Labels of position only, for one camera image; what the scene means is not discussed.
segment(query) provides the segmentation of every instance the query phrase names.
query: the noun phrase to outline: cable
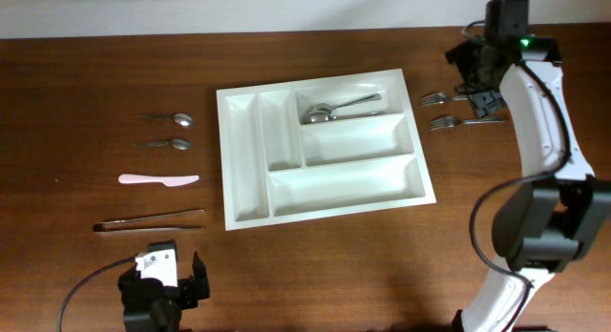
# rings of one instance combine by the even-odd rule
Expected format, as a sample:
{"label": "cable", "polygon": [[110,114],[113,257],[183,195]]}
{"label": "cable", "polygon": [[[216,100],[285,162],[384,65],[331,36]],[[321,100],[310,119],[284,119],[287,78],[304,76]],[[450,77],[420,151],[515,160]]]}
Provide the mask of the cable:
{"label": "cable", "polygon": [[82,281],[80,281],[74,288],[73,290],[70,291],[70,293],[68,293],[68,296],[66,297],[66,299],[64,299],[64,302],[61,304],[61,308],[59,308],[59,316],[57,317],[57,332],[61,332],[61,320],[62,317],[64,315],[64,311],[66,310],[66,306],[68,306],[68,302],[70,302],[70,299],[73,297],[73,295],[76,293],[76,291],[78,289],[80,289],[80,287],[82,287],[83,285],[85,285],[85,283],[87,283],[90,279],[94,278],[95,276],[103,273],[104,271],[108,270],[108,269],[112,269],[116,266],[119,266],[121,264],[125,264],[126,262],[130,262],[130,261],[134,261],[136,257],[135,256],[131,256],[129,258],[126,259],[122,259],[119,261],[116,261],[112,264],[108,264],[106,266],[104,266],[103,268],[99,269],[99,270],[95,270],[93,273],[91,273],[88,277],[86,277],[85,279],[83,279]]}
{"label": "cable", "polygon": [[[472,26],[474,26],[476,24],[481,24],[483,22],[484,21],[475,21],[475,22],[465,26],[462,29],[462,34],[465,35],[465,37],[467,37],[467,39],[469,39],[472,42],[475,42],[476,44],[483,45],[483,46],[494,47],[494,46],[488,44],[481,37],[476,37],[476,36],[473,36],[473,35],[469,34],[469,29]],[[564,115],[562,114],[562,110],[560,108],[560,105],[556,101],[556,98],[554,97],[554,94],[547,88],[545,83],[543,83],[543,81],[528,66],[526,66],[524,61],[515,59],[515,57],[512,54],[510,54],[509,52],[507,52],[506,50],[502,50],[502,51],[504,51],[506,53],[506,55],[512,60],[512,62],[516,66],[519,66],[522,70],[524,70],[537,83],[537,85],[541,88],[543,93],[545,93],[545,95],[549,99],[550,105],[552,106],[552,109],[554,110],[554,113],[555,113],[555,115],[556,115],[556,117],[557,117],[557,119],[559,121],[560,129],[561,129],[561,132],[562,132],[562,138],[563,138],[563,141],[564,141],[564,153],[563,153],[562,158],[560,159],[560,162],[558,163],[558,165],[556,165],[551,170],[544,171],[544,172],[542,172],[540,174],[535,174],[535,175],[531,175],[531,176],[525,176],[525,177],[522,177],[522,178],[512,179],[512,180],[508,180],[508,181],[506,181],[504,183],[496,185],[495,187],[493,187],[492,189],[488,190],[486,193],[484,193],[481,197],[479,197],[477,199],[477,201],[475,202],[474,208],[471,211],[471,215],[470,215],[470,218],[469,218],[469,236],[471,238],[471,245],[475,249],[475,252],[479,256],[479,258],[486,265],[488,265],[489,268],[495,270],[497,273],[502,274],[502,275],[507,275],[507,276],[512,276],[512,277],[518,278],[519,280],[521,280],[524,283],[524,294],[522,296],[522,300],[520,301],[519,305],[517,306],[517,310],[514,313],[514,315],[510,318],[509,322],[502,329],[502,332],[507,332],[509,330],[509,328],[516,322],[517,318],[519,317],[519,314],[524,309],[524,306],[526,305],[526,301],[528,300],[528,298],[530,296],[531,289],[533,289],[534,286],[524,276],[522,276],[522,275],[520,275],[520,274],[518,274],[518,273],[516,273],[514,271],[506,270],[506,269],[503,269],[503,268],[499,267],[498,265],[494,264],[491,260],[489,260],[486,257],[486,255],[484,255],[483,251],[481,250],[481,248],[477,244],[477,238],[476,238],[476,235],[475,235],[475,219],[477,217],[477,211],[479,210],[481,205],[484,203],[484,201],[488,197],[492,196],[493,194],[495,194],[495,193],[497,193],[497,192],[499,192],[499,191],[501,191],[501,190],[503,190],[505,188],[508,188],[508,187],[516,185],[516,184],[530,183],[530,182],[533,182],[533,181],[536,181],[536,180],[547,179],[547,178],[550,178],[550,177],[554,176],[558,171],[560,171],[564,167],[564,165],[566,165],[566,163],[568,163],[569,159],[571,158],[571,138],[569,136],[569,131],[568,131],[568,127],[567,127],[567,124],[566,124],[566,120],[564,119]]]}

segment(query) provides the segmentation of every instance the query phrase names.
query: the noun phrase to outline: empty compartment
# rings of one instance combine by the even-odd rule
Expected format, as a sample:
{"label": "empty compartment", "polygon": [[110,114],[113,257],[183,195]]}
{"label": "empty compartment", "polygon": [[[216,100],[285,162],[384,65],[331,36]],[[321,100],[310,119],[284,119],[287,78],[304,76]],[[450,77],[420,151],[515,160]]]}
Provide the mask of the empty compartment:
{"label": "empty compartment", "polygon": [[413,153],[402,114],[306,125],[302,138],[307,166]]}
{"label": "empty compartment", "polygon": [[381,99],[338,108],[333,111],[332,114],[335,116],[350,116],[373,113],[403,113],[399,84],[402,83],[398,82],[397,77],[389,76],[355,80],[351,83],[338,83],[335,85],[320,85],[296,89],[295,96],[297,99],[297,115],[299,121],[305,124],[303,122],[304,112],[318,103],[326,103],[333,107],[373,93],[379,93]]}
{"label": "empty compartment", "polygon": [[228,147],[231,155],[222,154],[223,185],[230,185],[232,193],[232,201],[225,198],[225,210],[232,210],[236,221],[269,216],[255,98],[254,94],[228,96],[219,106],[226,128],[221,129],[221,146]]}
{"label": "empty compartment", "polygon": [[271,174],[270,183],[275,216],[425,195],[414,156],[285,171]]}
{"label": "empty compartment", "polygon": [[300,167],[295,95],[291,90],[282,90],[261,93],[259,99],[267,169],[277,171]]}

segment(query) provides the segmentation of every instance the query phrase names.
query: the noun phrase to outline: white wall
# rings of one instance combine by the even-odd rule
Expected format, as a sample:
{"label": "white wall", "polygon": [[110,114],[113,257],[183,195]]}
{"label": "white wall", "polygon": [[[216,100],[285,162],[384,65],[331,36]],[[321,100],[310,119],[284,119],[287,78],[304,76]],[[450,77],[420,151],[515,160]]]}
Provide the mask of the white wall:
{"label": "white wall", "polygon": [[[465,25],[489,0],[0,0],[0,38]],[[531,0],[531,23],[611,21],[611,0]]]}

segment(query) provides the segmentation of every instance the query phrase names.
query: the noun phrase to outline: silverware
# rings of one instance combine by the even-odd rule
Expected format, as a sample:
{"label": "silverware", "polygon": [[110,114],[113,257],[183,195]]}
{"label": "silverware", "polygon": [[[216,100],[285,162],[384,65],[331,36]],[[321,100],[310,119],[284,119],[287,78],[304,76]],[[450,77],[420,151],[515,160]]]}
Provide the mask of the silverware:
{"label": "silverware", "polygon": [[160,226],[160,227],[147,227],[147,228],[126,228],[126,229],[109,229],[113,226],[117,226],[122,223],[137,223],[142,221],[151,221],[162,218],[176,218],[182,217],[189,214],[204,213],[203,209],[193,209],[183,212],[168,213],[140,218],[125,218],[111,221],[98,222],[94,225],[94,232],[100,235],[106,235],[111,233],[134,233],[134,232],[164,232],[164,231],[200,231],[203,227],[200,226]]}
{"label": "silverware", "polygon": [[177,138],[177,137],[170,139],[170,140],[165,140],[165,141],[142,142],[142,143],[137,144],[136,146],[148,148],[148,147],[161,147],[161,146],[168,146],[168,145],[174,147],[175,149],[179,149],[179,150],[188,150],[191,148],[191,142],[185,139]]}
{"label": "silverware", "polygon": [[169,114],[169,115],[146,114],[146,115],[140,115],[139,118],[145,119],[145,120],[153,120],[153,121],[172,119],[174,120],[174,122],[178,123],[182,127],[189,127],[193,124],[193,118],[191,118],[191,116],[189,116],[188,114],[184,114],[184,113]]}
{"label": "silverware", "polygon": [[347,118],[354,118],[354,117],[369,116],[372,114],[380,114],[382,112],[374,112],[371,114],[359,114],[359,115],[342,116],[342,117],[331,116],[331,113],[336,109],[344,108],[344,107],[351,106],[354,104],[365,103],[365,102],[370,102],[374,100],[380,100],[380,99],[382,99],[382,95],[379,93],[374,93],[374,94],[370,94],[370,95],[367,95],[361,98],[351,100],[346,103],[342,103],[337,106],[331,106],[326,103],[315,104],[309,107],[304,112],[302,116],[302,121],[304,122],[304,124],[310,124],[310,123],[327,122],[327,121],[331,121],[335,119],[347,119]]}
{"label": "silverware", "polygon": [[429,122],[429,126],[431,127],[431,130],[434,131],[442,128],[455,127],[459,124],[502,123],[506,121],[507,117],[503,115],[487,116],[469,120],[461,120],[455,116],[443,116]]}
{"label": "silverware", "polygon": [[423,107],[426,107],[430,105],[443,104],[443,103],[447,103],[450,101],[457,101],[457,100],[470,100],[470,98],[468,95],[465,95],[465,94],[455,95],[455,96],[446,96],[443,93],[431,93],[429,95],[426,95],[420,98],[420,104]]}

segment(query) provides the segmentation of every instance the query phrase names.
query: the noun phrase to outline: tabletop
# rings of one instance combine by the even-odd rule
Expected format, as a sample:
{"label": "tabletop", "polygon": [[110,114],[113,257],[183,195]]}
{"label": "tabletop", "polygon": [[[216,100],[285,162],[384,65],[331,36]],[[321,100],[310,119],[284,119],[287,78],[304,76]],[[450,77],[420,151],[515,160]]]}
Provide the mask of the tabletop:
{"label": "tabletop", "polygon": [[[536,26],[558,39],[564,93],[579,145],[597,177],[611,178],[611,24]],[[49,331],[68,291],[95,269],[175,239],[179,277],[193,252],[211,299],[184,311],[201,330],[383,330],[448,324],[487,273],[471,248],[468,215],[484,191],[520,175],[512,123],[428,130],[465,103],[420,107],[460,82],[444,52],[460,28],[193,34],[0,41],[0,330]],[[216,90],[402,69],[437,203],[226,232]],[[141,121],[189,113],[194,125]],[[135,142],[185,137],[189,151]],[[178,188],[117,183],[122,173],[200,175]],[[495,209],[479,239],[493,253]],[[92,226],[193,208],[201,232],[99,236]],[[546,284],[519,324],[604,331],[611,324],[611,225],[583,261]],[[65,331],[120,331],[117,277],[73,298]]]}

